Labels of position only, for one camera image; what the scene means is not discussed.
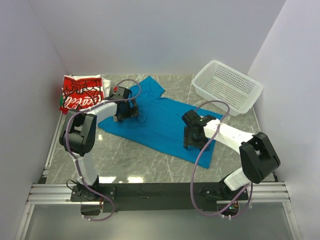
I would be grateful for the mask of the blue t shirt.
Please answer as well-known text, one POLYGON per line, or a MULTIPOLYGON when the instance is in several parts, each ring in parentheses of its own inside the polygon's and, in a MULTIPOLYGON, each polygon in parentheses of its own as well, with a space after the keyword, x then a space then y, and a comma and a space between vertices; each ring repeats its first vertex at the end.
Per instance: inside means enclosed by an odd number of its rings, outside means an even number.
POLYGON ((162 97, 165 89, 150 76, 130 90, 137 96, 139 116, 122 122, 115 122, 108 117, 98 127, 158 152, 195 163, 200 150, 183 147, 185 123, 182 116, 196 107, 162 97))

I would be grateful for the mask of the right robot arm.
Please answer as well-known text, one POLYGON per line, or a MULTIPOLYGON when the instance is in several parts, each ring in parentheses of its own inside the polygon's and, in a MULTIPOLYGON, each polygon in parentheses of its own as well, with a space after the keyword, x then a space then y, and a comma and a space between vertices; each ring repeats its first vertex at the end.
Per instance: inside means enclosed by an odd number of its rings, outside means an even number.
POLYGON ((224 177, 207 195, 217 200, 231 200, 237 191, 251 183, 259 184, 280 165, 281 161, 269 139, 263 133, 253 134, 229 126, 218 118, 200 116, 189 110, 182 116, 185 123, 183 147, 200 149, 203 153, 209 141, 215 140, 240 156, 241 167, 224 177))

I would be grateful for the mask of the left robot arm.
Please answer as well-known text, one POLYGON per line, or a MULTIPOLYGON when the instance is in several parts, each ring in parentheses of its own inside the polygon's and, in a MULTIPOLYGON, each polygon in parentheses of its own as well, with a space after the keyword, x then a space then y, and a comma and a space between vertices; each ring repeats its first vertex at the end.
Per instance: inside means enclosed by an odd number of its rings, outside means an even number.
POLYGON ((99 188, 99 176, 93 165, 91 151, 96 140, 96 128, 99 123, 112 117, 115 122, 138 117, 139 106, 132 91, 116 86, 114 93, 100 103, 82 110, 69 110, 60 133, 59 143, 69 153, 77 172, 75 196, 88 201, 102 197, 99 188))

